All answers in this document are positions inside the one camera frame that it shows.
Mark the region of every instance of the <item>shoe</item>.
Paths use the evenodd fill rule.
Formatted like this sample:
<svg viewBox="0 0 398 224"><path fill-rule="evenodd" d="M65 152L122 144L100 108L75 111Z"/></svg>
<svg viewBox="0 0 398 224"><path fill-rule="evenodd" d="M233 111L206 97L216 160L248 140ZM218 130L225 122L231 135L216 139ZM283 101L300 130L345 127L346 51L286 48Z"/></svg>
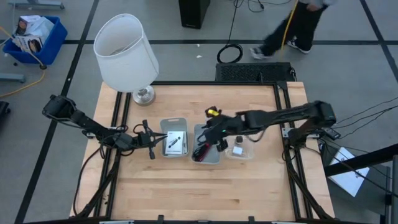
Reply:
<svg viewBox="0 0 398 224"><path fill-rule="evenodd" d="M272 57L272 55L264 55L259 47L250 48L250 53L251 56L257 60L268 59Z"/></svg>
<svg viewBox="0 0 398 224"><path fill-rule="evenodd" d="M311 51L311 50L303 50L303 49L301 49L300 47L297 47L297 46L296 46L295 40L290 40L290 41L288 41L288 42L287 42L287 45L289 45L290 47L292 47L292 48L294 48L294 49L297 49L297 50L301 51L301 53L303 53L303 54L308 54L308 53L310 53L310 51Z"/></svg>

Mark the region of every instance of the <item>person's leg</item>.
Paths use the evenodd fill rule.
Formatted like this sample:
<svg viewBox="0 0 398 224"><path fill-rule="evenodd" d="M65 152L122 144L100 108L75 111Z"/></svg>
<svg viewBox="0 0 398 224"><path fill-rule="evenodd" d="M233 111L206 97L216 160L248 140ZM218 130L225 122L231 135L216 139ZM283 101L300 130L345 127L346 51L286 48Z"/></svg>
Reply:
<svg viewBox="0 0 398 224"><path fill-rule="evenodd" d="M296 33L296 28L302 23L302 14L306 13L307 5L301 2L297 3L296 10L290 22L289 29L286 33L285 44L288 40L292 40ZM254 58L263 59L272 56L282 45L282 39L289 21L290 14L282 21L276 30L264 39L264 44L258 48L251 49Z"/></svg>
<svg viewBox="0 0 398 224"><path fill-rule="evenodd" d="M291 44L289 44L291 47L298 48L301 52L305 54L309 53L312 47L315 29L317 28L323 11L327 7L328 6L323 6L321 9L315 12L307 10L305 13L303 13L303 18L305 22L301 24L301 26L297 29L295 35L296 39L294 40L294 42L291 42Z"/></svg>

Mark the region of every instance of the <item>white lampshade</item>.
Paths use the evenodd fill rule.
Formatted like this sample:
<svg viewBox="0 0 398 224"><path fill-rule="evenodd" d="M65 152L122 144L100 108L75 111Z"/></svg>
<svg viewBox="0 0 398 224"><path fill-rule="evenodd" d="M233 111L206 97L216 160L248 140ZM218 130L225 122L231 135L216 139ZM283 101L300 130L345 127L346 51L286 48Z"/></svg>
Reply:
<svg viewBox="0 0 398 224"><path fill-rule="evenodd" d="M117 91L145 88L159 74L159 63L133 15L120 14L108 21L95 37L94 52L104 82Z"/></svg>

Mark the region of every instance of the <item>coiled black cable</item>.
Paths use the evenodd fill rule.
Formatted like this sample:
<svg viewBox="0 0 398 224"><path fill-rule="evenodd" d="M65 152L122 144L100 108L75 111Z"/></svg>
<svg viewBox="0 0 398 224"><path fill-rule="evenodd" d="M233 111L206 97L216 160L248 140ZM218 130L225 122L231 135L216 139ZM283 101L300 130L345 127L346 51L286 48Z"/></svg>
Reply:
<svg viewBox="0 0 398 224"><path fill-rule="evenodd" d="M239 44L229 44L229 41L231 40L232 29L233 29L233 27L234 27L236 10L237 10L239 7L241 7L241 5L242 5L242 3L243 3L244 0L242 0L242 3L241 3L240 6L238 6L238 1L239 1L239 0L235 0L235 1L234 1L235 11L234 11L234 17L232 18L231 30L229 31L229 37L228 37L228 41L227 41L226 45L225 45L225 46L218 52L218 54L217 54L217 62L218 62L218 63L236 63L236 62L240 61L240 60L242 59L242 57L243 57L243 48L242 48L242 46L240 46ZM230 61L230 62L223 62L223 61L221 61L221 58L220 58L220 57L221 57L221 53L223 53L223 51L224 51L225 49L228 49L228 48L230 48L230 47L235 48L235 49L238 49L238 50L239 50L239 56L238 56L236 59L234 59L234 60L232 60L232 61Z"/></svg>

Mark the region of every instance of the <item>black pants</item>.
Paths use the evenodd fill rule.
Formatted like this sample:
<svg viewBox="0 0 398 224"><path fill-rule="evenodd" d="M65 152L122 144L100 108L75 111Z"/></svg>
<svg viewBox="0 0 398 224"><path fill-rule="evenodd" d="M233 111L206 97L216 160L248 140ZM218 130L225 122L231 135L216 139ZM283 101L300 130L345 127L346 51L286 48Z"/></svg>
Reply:
<svg viewBox="0 0 398 224"><path fill-rule="evenodd" d="M321 15L327 6L323 6L315 12L311 12L307 10L307 5L308 4L301 2L297 3L296 10L286 33L284 44L296 36L297 40L295 41L295 44L297 47L302 50L311 49L315 29L317 28ZM289 17L290 15L283 20L273 34L264 39L264 45L261 46L261 50L264 55L272 55L275 51L280 49Z"/></svg>

